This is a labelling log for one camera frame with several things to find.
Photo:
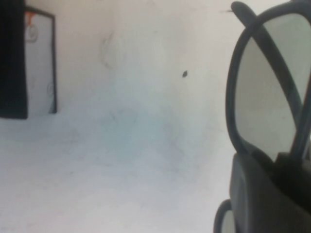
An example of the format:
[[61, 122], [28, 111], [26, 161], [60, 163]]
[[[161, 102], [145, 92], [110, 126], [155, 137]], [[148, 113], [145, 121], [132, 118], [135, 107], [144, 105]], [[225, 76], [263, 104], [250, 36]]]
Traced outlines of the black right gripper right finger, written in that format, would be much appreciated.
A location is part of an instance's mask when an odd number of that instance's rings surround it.
[[311, 164], [281, 152], [276, 159], [276, 232], [311, 231]]

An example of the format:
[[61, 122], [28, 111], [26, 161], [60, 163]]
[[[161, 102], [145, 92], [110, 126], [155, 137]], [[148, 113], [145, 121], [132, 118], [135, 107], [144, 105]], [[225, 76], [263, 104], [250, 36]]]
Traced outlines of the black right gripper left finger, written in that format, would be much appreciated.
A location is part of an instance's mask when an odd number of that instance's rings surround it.
[[239, 233], [293, 233], [294, 205], [246, 154], [233, 158], [229, 195]]

